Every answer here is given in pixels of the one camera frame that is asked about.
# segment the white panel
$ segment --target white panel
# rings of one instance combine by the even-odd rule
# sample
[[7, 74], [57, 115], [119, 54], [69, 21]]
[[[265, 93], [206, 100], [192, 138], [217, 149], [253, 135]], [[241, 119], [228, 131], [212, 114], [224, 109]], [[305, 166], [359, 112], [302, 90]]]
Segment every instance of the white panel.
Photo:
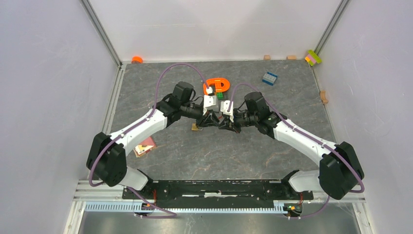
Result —
[[262, 59], [305, 56], [339, 0], [91, 0], [120, 58]]
[[79, 1], [0, 5], [0, 233], [62, 233], [116, 66]]
[[378, 234], [412, 233], [413, 1], [351, 1], [316, 67], [338, 142], [351, 143], [365, 173]]

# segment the marble-patterned surface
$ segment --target marble-patterned surface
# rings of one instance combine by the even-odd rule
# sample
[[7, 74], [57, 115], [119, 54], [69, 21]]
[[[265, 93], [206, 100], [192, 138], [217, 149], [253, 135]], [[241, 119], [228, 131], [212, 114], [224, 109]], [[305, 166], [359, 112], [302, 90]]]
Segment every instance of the marble-patterned surface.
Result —
[[[145, 114], [154, 103], [160, 73], [172, 63], [128, 64], [123, 77], [112, 132]], [[206, 78], [224, 77], [234, 87], [240, 82], [255, 85], [278, 110], [300, 127], [326, 140], [333, 140], [331, 126], [319, 98], [313, 72], [303, 60], [193, 62]], [[278, 75], [274, 86], [263, 83], [266, 72]], [[165, 76], [159, 88], [160, 100], [179, 81], [191, 83], [202, 94], [200, 77], [189, 67], [177, 66]], [[240, 87], [235, 106], [251, 92]], [[289, 145], [262, 135], [255, 127], [240, 134], [215, 127], [191, 131], [195, 120], [181, 118], [152, 137], [157, 148], [141, 158], [133, 152], [128, 165], [153, 179], [282, 178], [294, 169], [317, 166]]]

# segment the gray floor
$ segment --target gray floor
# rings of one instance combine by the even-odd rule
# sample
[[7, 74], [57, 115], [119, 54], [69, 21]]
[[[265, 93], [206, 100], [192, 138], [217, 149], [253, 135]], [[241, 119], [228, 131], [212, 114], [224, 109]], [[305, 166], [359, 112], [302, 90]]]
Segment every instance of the gray floor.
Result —
[[[320, 204], [305, 204], [313, 213]], [[139, 219], [131, 213], [86, 212], [80, 234], [358, 234], [352, 204], [329, 204], [322, 213], [288, 221], [279, 214], [178, 214], [175, 219]]]
[[[326, 140], [333, 140], [331, 126], [319, 98], [314, 75], [304, 60], [194, 62], [206, 78], [224, 77], [234, 87], [240, 82], [255, 85], [267, 100], [300, 127]], [[129, 64], [123, 77], [112, 132], [145, 114], [153, 105], [160, 73], [171, 63]], [[266, 72], [278, 75], [274, 86], [261, 81]], [[186, 81], [202, 94], [199, 76], [188, 67], [174, 67], [162, 80], [160, 100], [175, 84]], [[238, 89], [235, 106], [247, 87]], [[194, 120], [183, 117], [152, 137], [157, 148], [141, 158], [132, 152], [128, 165], [153, 179], [282, 178], [294, 169], [317, 166], [297, 150], [260, 134], [255, 127], [240, 134], [214, 127], [191, 131]]]

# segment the orange toy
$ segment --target orange toy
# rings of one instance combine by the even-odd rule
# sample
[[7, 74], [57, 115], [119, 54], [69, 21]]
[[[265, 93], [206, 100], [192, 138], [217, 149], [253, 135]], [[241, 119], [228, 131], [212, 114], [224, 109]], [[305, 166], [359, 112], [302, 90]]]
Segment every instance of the orange toy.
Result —
[[[222, 78], [222, 77], [207, 79], [206, 83], [209, 86], [213, 85], [215, 87], [215, 92], [216, 93], [222, 93], [222, 92], [225, 92], [229, 89], [229, 81], [225, 78]], [[208, 95], [207, 87], [205, 86], [205, 84], [204, 84], [204, 94]]]
[[132, 58], [132, 63], [143, 63], [143, 59], [139, 56], [135, 56]]

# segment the robotic arm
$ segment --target robotic arm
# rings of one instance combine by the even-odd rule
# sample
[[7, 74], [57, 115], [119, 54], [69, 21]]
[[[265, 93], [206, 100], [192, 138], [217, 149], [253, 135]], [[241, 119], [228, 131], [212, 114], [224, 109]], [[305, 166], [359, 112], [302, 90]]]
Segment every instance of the robotic arm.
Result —
[[[193, 99], [190, 99], [192, 94], [195, 96], [192, 85], [186, 82], [179, 82], [172, 94], [166, 95], [157, 103], [156, 110], [150, 118], [148, 116], [152, 110], [134, 123], [124, 129], [111, 133], [109, 136], [104, 133], [97, 134], [92, 143], [87, 167], [91, 169], [102, 149], [111, 140], [120, 135], [121, 138], [110, 146], [108, 151], [98, 161], [94, 173], [108, 186], [121, 184], [133, 187], [136, 190], [142, 190], [149, 181], [148, 177], [139, 170], [127, 167], [126, 155], [144, 139], [155, 132], [169, 127], [184, 116], [195, 119], [197, 126], [200, 127], [217, 126], [219, 129], [227, 129], [237, 133], [241, 132], [242, 127], [255, 126], [260, 133], [285, 142], [299, 150], [314, 161], [320, 169], [309, 172], [296, 170], [287, 175], [283, 180], [288, 180], [291, 189], [295, 193], [302, 191], [325, 191], [332, 198], [341, 199], [357, 185], [354, 175], [334, 154], [324, 148], [325, 145], [339, 152], [358, 173], [360, 178], [364, 178], [360, 163], [350, 144], [343, 142], [338, 145], [321, 139], [298, 127], [283, 116], [287, 123], [294, 126], [294, 129], [291, 129], [276, 113], [270, 111], [260, 92], [252, 92], [245, 96], [247, 109], [244, 111], [240, 111], [239, 108], [229, 108], [230, 101], [223, 102], [221, 104], [221, 111], [223, 112], [224, 119], [221, 123], [215, 112], [210, 109], [217, 104], [216, 96], [212, 94], [212, 90], [209, 90], [208, 95], [204, 95], [204, 100], [201, 104], [195, 104]], [[127, 129], [145, 118], [147, 121], [127, 134], [123, 134]], [[296, 130], [301, 130], [324, 144], [318, 145], [309, 138], [299, 134]]]

